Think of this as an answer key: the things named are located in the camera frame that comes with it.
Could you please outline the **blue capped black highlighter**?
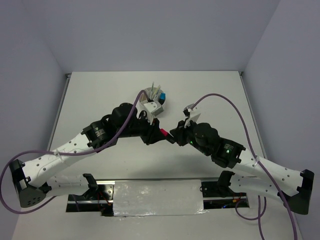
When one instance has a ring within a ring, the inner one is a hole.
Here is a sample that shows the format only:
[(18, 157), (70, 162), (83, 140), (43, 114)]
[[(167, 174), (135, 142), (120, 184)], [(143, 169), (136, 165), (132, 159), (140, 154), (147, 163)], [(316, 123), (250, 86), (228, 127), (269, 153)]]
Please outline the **blue capped black highlighter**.
[(163, 106), (166, 102), (166, 94), (164, 92), (161, 92), (158, 97), (158, 102)]

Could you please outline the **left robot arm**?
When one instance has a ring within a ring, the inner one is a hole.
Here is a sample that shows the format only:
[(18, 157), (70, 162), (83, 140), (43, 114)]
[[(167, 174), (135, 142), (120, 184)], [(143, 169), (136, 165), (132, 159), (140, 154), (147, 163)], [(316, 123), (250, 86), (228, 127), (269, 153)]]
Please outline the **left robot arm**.
[(20, 206), (33, 207), (49, 196), (76, 195), (91, 200), (100, 192), (92, 174), (62, 177), (59, 173), (116, 145), (119, 138), (140, 137), (144, 144), (150, 145), (165, 140), (168, 135), (160, 128), (158, 119), (149, 121), (146, 111), (138, 113), (132, 104), (122, 103), (51, 154), (26, 162), (15, 159), (9, 164)]

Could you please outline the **pink capped black highlighter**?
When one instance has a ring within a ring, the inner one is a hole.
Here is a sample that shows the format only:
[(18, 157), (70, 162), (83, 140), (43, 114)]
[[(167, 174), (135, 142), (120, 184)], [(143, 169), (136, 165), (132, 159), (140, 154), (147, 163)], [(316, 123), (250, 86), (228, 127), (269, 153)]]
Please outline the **pink capped black highlighter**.
[(163, 136), (168, 142), (173, 142), (173, 143), (175, 142), (174, 137), (169, 132), (167, 132), (163, 128), (160, 129), (160, 132), (163, 134)]

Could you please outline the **yellow highlighter pen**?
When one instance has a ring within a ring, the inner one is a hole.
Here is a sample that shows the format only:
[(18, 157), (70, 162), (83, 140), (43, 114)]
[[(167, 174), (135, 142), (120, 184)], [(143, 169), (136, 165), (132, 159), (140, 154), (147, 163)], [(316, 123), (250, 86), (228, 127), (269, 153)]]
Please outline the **yellow highlighter pen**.
[(158, 85), (158, 87), (156, 88), (156, 90), (154, 91), (154, 96), (156, 96), (159, 92), (159, 90), (161, 89), (161, 85)]

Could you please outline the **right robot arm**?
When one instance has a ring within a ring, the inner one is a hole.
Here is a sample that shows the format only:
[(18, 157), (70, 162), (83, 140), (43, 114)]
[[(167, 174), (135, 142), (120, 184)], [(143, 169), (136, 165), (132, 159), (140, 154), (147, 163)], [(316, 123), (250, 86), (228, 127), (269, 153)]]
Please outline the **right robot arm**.
[(314, 173), (293, 170), (263, 157), (254, 157), (243, 145), (220, 137), (209, 123), (182, 120), (170, 134), (179, 146), (191, 145), (223, 168), (217, 184), (223, 196), (231, 193), (252, 193), (272, 198), (300, 215), (309, 213)]

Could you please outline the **green pen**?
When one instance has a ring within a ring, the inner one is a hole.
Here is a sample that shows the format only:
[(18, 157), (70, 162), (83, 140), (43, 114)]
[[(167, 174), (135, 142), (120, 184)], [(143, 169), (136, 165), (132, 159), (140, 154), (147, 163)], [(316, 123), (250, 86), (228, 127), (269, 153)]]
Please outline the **green pen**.
[(151, 85), (151, 88), (150, 88), (150, 94), (149, 94), (149, 98), (150, 99), (152, 99), (153, 90), (154, 90), (154, 81), (152, 82), (152, 85)]

